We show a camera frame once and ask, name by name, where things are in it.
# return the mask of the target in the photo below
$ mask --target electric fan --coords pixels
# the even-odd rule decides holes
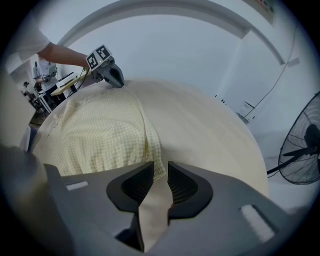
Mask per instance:
[[[278,170],[293,184],[320,179],[320,91],[295,120],[281,147],[278,166],[267,174]]]

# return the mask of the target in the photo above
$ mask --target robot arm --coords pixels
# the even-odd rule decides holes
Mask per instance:
[[[98,83],[103,79],[113,87],[121,88],[125,84],[124,75],[116,65],[111,51],[103,44],[86,57],[93,80]]]

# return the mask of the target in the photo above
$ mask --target round table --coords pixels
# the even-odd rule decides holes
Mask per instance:
[[[260,149],[246,125],[226,105],[194,87],[149,78],[126,80],[125,86],[141,102],[161,144],[161,159],[180,162],[237,178],[268,196],[268,178]],[[72,95],[76,101],[111,88],[100,82]],[[39,128],[48,133],[54,116],[63,113],[61,103]],[[147,251],[167,227],[172,194],[166,177],[153,183],[139,207],[139,219]]]

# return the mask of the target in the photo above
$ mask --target white sleeve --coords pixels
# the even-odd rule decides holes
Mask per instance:
[[[49,39],[40,31],[35,17],[29,13],[16,31],[9,45],[10,54],[18,53],[22,61],[41,52]]]

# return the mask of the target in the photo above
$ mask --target yellow checkered cloth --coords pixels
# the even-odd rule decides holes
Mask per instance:
[[[33,154],[56,166],[62,176],[148,161],[154,162],[154,180],[166,173],[156,130],[125,87],[80,102],[71,98]]]

